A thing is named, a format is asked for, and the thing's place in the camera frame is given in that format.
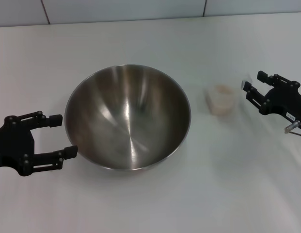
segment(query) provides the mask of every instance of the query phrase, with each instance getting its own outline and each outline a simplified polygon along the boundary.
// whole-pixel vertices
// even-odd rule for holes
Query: metal connector
[[[285,133],[289,133],[290,131],[292,131],[293,129],[299,127],[301,125],[300,121],[296,120],[294,123],[288,125],[287,127],[285,127]]]

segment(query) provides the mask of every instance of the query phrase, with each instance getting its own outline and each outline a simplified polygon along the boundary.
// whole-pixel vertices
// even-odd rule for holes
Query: stainless steel bowl
[[[190,105],[168,75],[145,66],[109,67],[71,95],[65,128],[79,153],[103,167],[136,170],[169,157],[190,127]]]

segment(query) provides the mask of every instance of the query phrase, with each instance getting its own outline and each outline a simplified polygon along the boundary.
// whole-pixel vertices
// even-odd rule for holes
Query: white table
[[[104,170],[81,156],[20,177],[0,168],[0,233],[301,232],[301,137],[241,93],[228,117],[203,88],[259,70],[301,83],[301,13],[0,28],[5,116],[64,114],[74,88],[112,65],[141,64],[188,95],[185,143],[147,171]],[[70,146],[64,126],[33,131],[36,153]]]

